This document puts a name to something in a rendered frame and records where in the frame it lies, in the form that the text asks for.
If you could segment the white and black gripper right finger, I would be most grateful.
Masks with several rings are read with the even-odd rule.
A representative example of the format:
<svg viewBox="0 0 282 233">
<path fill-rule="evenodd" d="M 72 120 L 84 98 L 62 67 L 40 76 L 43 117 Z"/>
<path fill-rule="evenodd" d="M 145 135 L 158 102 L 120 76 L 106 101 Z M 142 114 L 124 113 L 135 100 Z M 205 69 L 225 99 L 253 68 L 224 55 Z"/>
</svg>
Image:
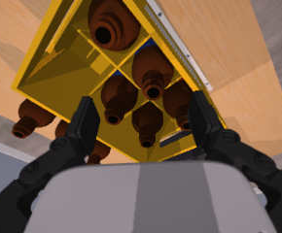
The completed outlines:
<svg viewBox="0 0 282 233">
<path fill-rule="evenodd" d="M 266 197 L 264 208 L 276 232 L 282 233 L 282 169 L 268 155 L 241 142 L 237 132 L 225 128 L 202 90 L 192 93 L 187 119 L 196 147 L 206 153 L 204 160 L 236 167 L 255 183 Z"/>
</svg>

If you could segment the yellow bottle crate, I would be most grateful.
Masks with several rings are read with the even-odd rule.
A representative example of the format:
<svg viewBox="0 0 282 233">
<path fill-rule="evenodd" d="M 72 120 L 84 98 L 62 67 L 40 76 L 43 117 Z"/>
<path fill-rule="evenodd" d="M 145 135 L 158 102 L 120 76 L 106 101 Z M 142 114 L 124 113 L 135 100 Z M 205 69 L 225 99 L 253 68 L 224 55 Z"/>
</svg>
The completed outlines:
<svg viewBox="0 0 282 233">
<path fill-rule="evenodd" d="M 163 112 L 163 125 L 156 133 L 156 141 L 151 148 L 140 145 L 139 133 L 131 122 L 132 112 L 150 101 L 134 82 L 131 67 L 135 52 L 151 37 L 174 66 L 172 81 L 165 89 L 183 78 L 193 92 L 203 90 L 209 104 L 215 106 L 201 79 L 197 78 L 195 70 L 184 58 L 185 55 L 179 52 L 178 46 L 172 42 L 173 39 L 170 39 L 171 36 L 146 0 L 123 0 L 142 24 L 136 42 L 123 51 L 102 49 L 89 34 L 88 8 L 91 1 L 52 0 L 10 89 L 68 123 L 82 97 L 89 96 L 100 116 L 96 140 L 135 162 L 162 161 L 192 145 L 193 133 L 160 147 L 160 139 L 181 129 L 176 118 L 165 111 L 162 96 L 158 100 L 151 100 Z M 111 125 L 105 120 L 106 108 L 100 95 L 105 81 L 117 70 L 139 90 L 134 108 L 124 114 L 118 125 Z M 214 109 L 217 110 L 216 106 Z M 218 110 L 216 113 L 220 115 Z"/>
</svg>

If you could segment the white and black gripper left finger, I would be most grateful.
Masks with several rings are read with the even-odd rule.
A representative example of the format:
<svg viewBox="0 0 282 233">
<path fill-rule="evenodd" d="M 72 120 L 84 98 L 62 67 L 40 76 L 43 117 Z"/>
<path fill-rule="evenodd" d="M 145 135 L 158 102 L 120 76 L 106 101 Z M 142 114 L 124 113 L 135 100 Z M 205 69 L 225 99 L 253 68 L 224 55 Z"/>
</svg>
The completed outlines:
<svg viewBox="0 0 282 233">
<path fill-rule="evenodd" d="M 0 192 L 0 233 L 24 233 L 32 202 L 49 180 L 66 169 L 87 165 L 85 158 L 93 152 L 99 124 L 92 98 L 83 96 L 65 135 L 55 138 L 48 151 L 23 167 L 18 179 Z"/>
</svg>

